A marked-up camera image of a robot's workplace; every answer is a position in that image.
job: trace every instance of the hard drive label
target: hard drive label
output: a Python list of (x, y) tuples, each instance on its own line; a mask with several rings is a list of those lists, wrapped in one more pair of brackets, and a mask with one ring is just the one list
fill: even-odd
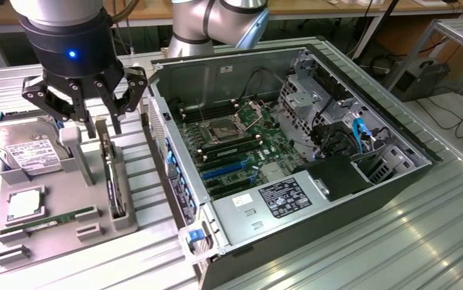
[(295, 178), (262, 188), (259, 192), (274, 217), (278, 219), (313, 205)]
[(61, 164), (61, 158), (49, 139), (9, 145), (6, 149), (25, 170), (37, 170)]

